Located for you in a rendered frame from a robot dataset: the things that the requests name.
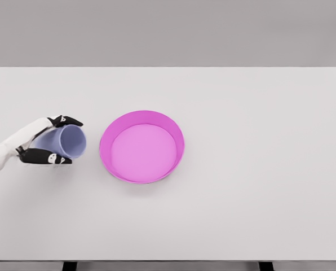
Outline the pink round plate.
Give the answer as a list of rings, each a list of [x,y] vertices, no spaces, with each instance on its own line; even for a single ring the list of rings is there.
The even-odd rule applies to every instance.
[[[114,177],[136,184],[159,181],[181,162],[185,139],[179,125],[156,111],[134,111],[115,119],[104,131],[99,154]]]

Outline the lavender plastic cup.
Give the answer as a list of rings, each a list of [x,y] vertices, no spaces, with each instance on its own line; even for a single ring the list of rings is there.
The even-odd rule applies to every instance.
[[[85,152],[87,142],[83,130],[76,125],[66,125],[44,132],[34,140],[33,146],[65,158],[76,159]]]

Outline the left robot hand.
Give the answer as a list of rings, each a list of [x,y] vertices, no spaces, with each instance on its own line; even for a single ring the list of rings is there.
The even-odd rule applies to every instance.
[[[56,152],[41,148],[30,148],[30,144],[43,132],[66,125],[82,127],[83,123],[69,116],[42,117],[21,128],[3,141],[6,148],[4,159],[17,156],[28,164],[71,164],[72,160]]]

